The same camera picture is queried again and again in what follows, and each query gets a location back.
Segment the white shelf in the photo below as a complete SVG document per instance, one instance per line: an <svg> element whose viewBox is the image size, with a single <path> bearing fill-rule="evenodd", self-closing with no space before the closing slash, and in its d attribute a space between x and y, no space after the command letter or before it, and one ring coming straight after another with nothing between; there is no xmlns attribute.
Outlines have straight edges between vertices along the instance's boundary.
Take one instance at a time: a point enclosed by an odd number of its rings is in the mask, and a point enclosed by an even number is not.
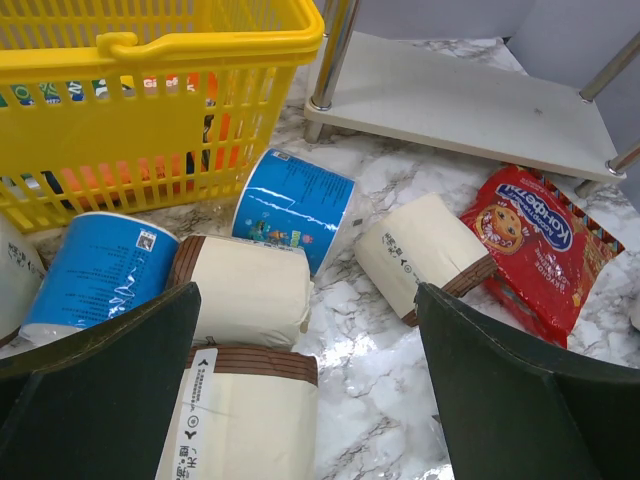
<svg viewBox="0 0 640 480"><path fill-rule="evenodd" d="M307 104L305 117L607 183L625 178L605 167L616 150L598 107L577 90L358 32L332 108Z"/></svg>

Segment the brown striped package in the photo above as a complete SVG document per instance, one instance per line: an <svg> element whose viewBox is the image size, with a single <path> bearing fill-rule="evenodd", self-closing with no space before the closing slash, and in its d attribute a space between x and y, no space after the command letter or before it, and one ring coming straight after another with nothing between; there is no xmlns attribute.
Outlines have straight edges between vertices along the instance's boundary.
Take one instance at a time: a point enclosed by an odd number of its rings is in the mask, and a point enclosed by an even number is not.
<svg viewBox="0 0 640 480"><path fill-rule="evenodd" d="M171 286L195 281L202 296L194 344L291 350L309 321L313 290L302 250L236 238L191 236Z"/></svg>
<svg viewBox="0 0 640 480"><path fill-rule="evenodd" d="M421 282L456 297L482 283L496 264L437 193L394 210L357 243L358 263L396 314L416 326L414 297Z"/></svg>
<svg viewBox="0 0 640 480"><path fill-rule="evenodd" d="M314 357L192 349L156 480L313 480L317 386Z"/></svg>

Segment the yellow plastic basket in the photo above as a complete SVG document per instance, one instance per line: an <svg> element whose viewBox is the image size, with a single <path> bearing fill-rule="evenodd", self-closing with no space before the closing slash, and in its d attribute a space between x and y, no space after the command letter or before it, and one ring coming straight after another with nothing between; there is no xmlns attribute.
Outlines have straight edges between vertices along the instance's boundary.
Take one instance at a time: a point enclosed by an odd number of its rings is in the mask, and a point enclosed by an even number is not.
<svg viewBox="0 0 640 480"><path fill-rule="evenodd" d="M237 194L323 28L312 0L0 1L0 210L34 232Z"/></svg>

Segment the metal pole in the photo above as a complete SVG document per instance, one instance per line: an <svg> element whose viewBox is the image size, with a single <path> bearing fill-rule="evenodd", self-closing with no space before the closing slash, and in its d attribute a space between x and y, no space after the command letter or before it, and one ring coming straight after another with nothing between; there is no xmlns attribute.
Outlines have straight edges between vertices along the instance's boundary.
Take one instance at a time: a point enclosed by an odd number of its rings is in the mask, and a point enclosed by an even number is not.
<svg viewBox="0 0 640 480"><path fill-rule="evenodd" d="M638 32L636 36L633 37L629 43L627 43L602 70L600 70L600 72L598 72L586 87L580 90L580 96L584 100L592 102L598 94L604 90L604 87L609 85L611 80L616 78L620 72L627 68L638 53L640 53L640 32Z"/></svg>
<svg viewBox="0 0 640 480"><path fill-rule="evenodd" d="M356 22L360 0L328 0L338 2L335 7L335 15L331 23L331 31L324 58L318 73L316 88L309 99L309 106L318 111L327 111L331 108L331 99L336 91L338 78L347 48ZM317 143L322 131L322 122L308 122L304 138L309 143Z"/></svg>
<svg viewBox="0 0 640 480"><path fill-rule="evenodd" d="M617 157L607 160L606 166L613 175L621 176L638 160L640 160L640 139ZM585 180L578 185L575 192L580 198L587 198L601 186L602 184L595 180Z"/></svg>
<svg viewBox="0 0 640 480"><path fill-rule="evenodd" d="M324 2L324 10L322 10L322 18L324 19L324 36L328 37L333 25L336 0L326 0Z"/></svg>

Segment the white marble countertop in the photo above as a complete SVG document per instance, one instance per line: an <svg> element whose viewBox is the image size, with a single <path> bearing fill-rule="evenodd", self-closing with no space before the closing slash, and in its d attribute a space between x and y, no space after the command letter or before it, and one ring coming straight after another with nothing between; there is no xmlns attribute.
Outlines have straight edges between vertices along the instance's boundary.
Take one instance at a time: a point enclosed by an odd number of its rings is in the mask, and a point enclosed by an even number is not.
<svg viewBox="0 0 640 480"><path fill-rule="evenodd" d="M501 40L420 42L419 46L524 73ZM403 141L329 127L317 145L302 140L306 69L300 69L272 144L303 159L356 178L377 213L425 193L438 192L462 213L498 163ZM629 322L640 290L640 215L616 187L588 200L573 195L575 179L551 176L572 200L627 247L600 274L569 348L590 357L640 368L640 333ZM224 234L231 205L186 205L136 215L184 238ZM32 240L47 257L61 232ZM433 434L426 360L417 330L393 313L348 249L316 277L309 331L296 350L315 355L320 367L317 478L322 480L451 480ZM482 287L464 301L517 326Z"/></svg>

